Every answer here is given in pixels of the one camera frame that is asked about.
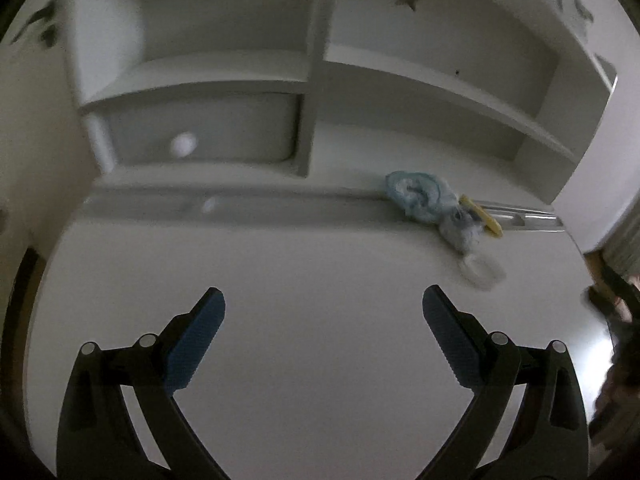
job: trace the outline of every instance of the desk surface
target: desk surface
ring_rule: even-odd
[[[524,346],[566,342],[591,416],[611,344],[583,303],[591,280],[572,240],[507,232],[481,249],[508,275],[491,292],[466,282],[456,254],[427,228],[79,219],[50,262],[32,319],[33,448],[55,470],[60,407],[83,342],[117,348],[159,333],[208,286],[223,291],[226,318],[175,398],[234,480],[415,478],[472,397],[422,317],[433,283],[488,332]],[[164,463],[125,389],[143,446]],[[498,455],[522,393],[514,392],[486,460]]]

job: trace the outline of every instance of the yellow object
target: yellow object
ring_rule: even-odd
[[[489,215],[487,211],[475,204],[467,195],[460,197],[460,204],[478,213],[478,216],[484,221],[485,227],[492,236],[502,238],[502,226],[498,224],[497,220]]]

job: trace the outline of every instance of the white wall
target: white wall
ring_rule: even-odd
[[[0,43],[0,203],[10,215],[0,234],[0,325],[25,248],[49,256],[97,176],[66,82],[62,42],[44,49],[37,41],[42,28],[33,25],[10,44],[48,1],[27,0]]]
[[[617,0],[582,0],[588,45],[618,70],[600,127],[553,206],[583,251],[596,248],[640,189],[640,36]]]

